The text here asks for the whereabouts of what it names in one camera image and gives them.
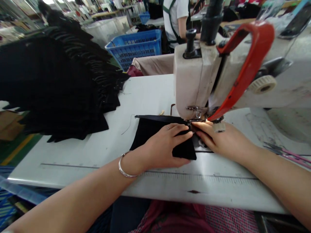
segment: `red lever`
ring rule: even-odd
[[[229,54],[239,45],[248,33],[252,34],[252,45],[239,76],[233,84],[225,101],[219,109],[208,118],[209,121],[220,118],[235,105],[245,92],[246,88],[248,88],[254,80],[264,58],[271,48],[274,40],[273,25],[266,21],[255,21],[248,24],[242,24],[223,48],[217,47],[218,52],[220,54]]]

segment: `blue plastic basket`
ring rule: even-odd
[[[150,20],[150,14],[148,11],[146,11],[142,14],[139,14],[139,17],[140,17],[140,21],[142,24],[145,24],[145,23],[147,23],[148,20]]]
[[[161,55],[161,30],[151,30],[117,36],[105,49],[115,58],[123,71],[127,71],[133,58]]]

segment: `yellow floor line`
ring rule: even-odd
[[[9,162],[21,151],[21,149],[24,148],[25,145],[34,137],[34,134],[30,134],[25,138],[24,141],[22,141],[21,144],[18,145],[18,147],[15,148],[14,151],[0,164],[1,166],[6,166],[9,164]]]

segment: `silver bangle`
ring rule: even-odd
[[[134,175],[134,176],[133,176],[133,175],[126,174],[126,173],[122,170],[122,168],[121,168],[121,160],[122,160],[122,158],[123,158],[128,152],[122,154],[122,156],[121,156],[121,158],[120,158],[120,160],[119,160],[119,170],[120,170],[121,174],[124,175],[125,177],[128,177],[128,178],[137,177],[138,175]]]

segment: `scissors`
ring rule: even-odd
[[[267,144],[268,146],[263,146],[265,148],[267,148],[268,150],[270,150],[273,153],[276,153],[277,155],[280,155],[286,159],[289,159],[295,163],[298,163],[299,165],[306,167],[308,169],[311,169],[311,161],[300,156],[297,155],[289,150],[283,149],[282,147],[276,146],[272,143],[268,143],[268,142],[264,142],[265,144]]]

